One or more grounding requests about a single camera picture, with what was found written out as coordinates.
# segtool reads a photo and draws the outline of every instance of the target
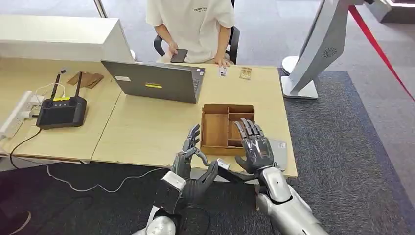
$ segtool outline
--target black router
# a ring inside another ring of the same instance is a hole
[[[87,101],[79,97],[81,88],[82,72],[79,73],[78,85],[74,97],[55,98],[57,83],[61,78],[61,73],[56,77],[55,86],[52,90],[50,99],[45,99],[39,112],[36,126],[41,129],[52,129],[60,127],[75,127],[84,124]]]

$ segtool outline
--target black chair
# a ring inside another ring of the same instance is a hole
[[[232,6],[235,6],[235,0],[231,0]],[[238,43],[239,43],[239,30],[236,27],[232,27],[231,36],[229,37],[228,44],[230,45],[229,50],[226,51],[226,54],[229,55],[229,60],[236,64],[236,56],[238,54]],[[157,35],[154,39],[154,49],[159,53],[160,56],[164,56],[165,52],[161,47],[161,42],[163,39]]]

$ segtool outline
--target wooden desk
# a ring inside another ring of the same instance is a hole
[[[284,140],[288,145],[284,174],[297,177],[278,72],[275,67],[251,67],[251,80],[239,78],[241,66],[228,69],[228,76],[218,76],[216,65],[190,65],[206,68],[197,104],[187,104],[139,96],[121,95],[93,154],[93,161],[139,165],[168,166],[180,151],[189,129],[201,122],[202,107],[207,103],[251,104],[255,121],[265,134]],[[209,160],[217,156],[208,156]],[[231,169],[242,171],[234,157],[221,157]],[[193,157],[192,167],[205,169]]]
[[[204,104],[252,104],[255,106],[255,121],[261,125],[265,134],[287,142],[288,161],[284,174],[297,177],[275,67],[251,67],[251,80],[243,80],[239,78],[240,66],[230,67],[228,76],[220,78],[216,65],[203,64],[206,74],[199,102],[187,104],[125,95],[99,62],[1,59],[0,121],[9,115],[24,91],[35,91],[38,87],[54,82],[56,73],[64,66],[68,68],[68,73],[62,76],[62,84],[78,71],[104,75],[104,79],[95,88],[81,89],[80,95],[88,101],[84,125],[43,130],[36,138],[20,146],[16,155],[65,161],[92,160],[169,166],[173,163],[175,154],[180,151],[189,129],[201,122]],[[71,95],[74,94],[75,87],[66,85],[66,90],[66,95]],[[38,130],[35,120],[25,121],[14,138],[2,140],[0,146],[10,152]],[[231,164],[232,170],[242,171],[233,157],[222,158]],[[193,158],[192,166],[206,168],[197,157]]]
[[[101,138],[105,125],[111,115],[121,89],[113,81],[100,62],[74,62],[33,59],[0,60],[0,122],[3,122],[13,110],[23,92],[35,90],[56,79],[62,67],[68,72],[61,76],[61,84],[66,87],[66,96],[75,94],[75,86],[66,81],[78,71],[97,72],[104,75],[93,89],[82,88],[80,96],[88,101],[85,124],[76,128],[43,130],[36,138],[21,145],[15,152],[19,156],[52,158],[59,160],[90,160]],[[49,91],[53,86],[39,90],[39,94]],[[62,93],[58,88],[56,95]],[[34,135],[39,128],[36,119],[27,120],[11,139],[3,139],[0,145],[10,152],[17,144]]]

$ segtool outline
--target white t-shirt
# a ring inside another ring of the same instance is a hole
[[[179,49],[188,50],[184,61],[200,63],[215,57],[220,26],[232,28],[235,20],[231,0],[147,0],[146,21],[164,24]]]

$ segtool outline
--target smartphone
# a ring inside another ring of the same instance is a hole
[[[170,62],[171,63],[183,63],[186,56],[187,56],[187,50],[177,49],[177,54],[174,54],[171,57]]]

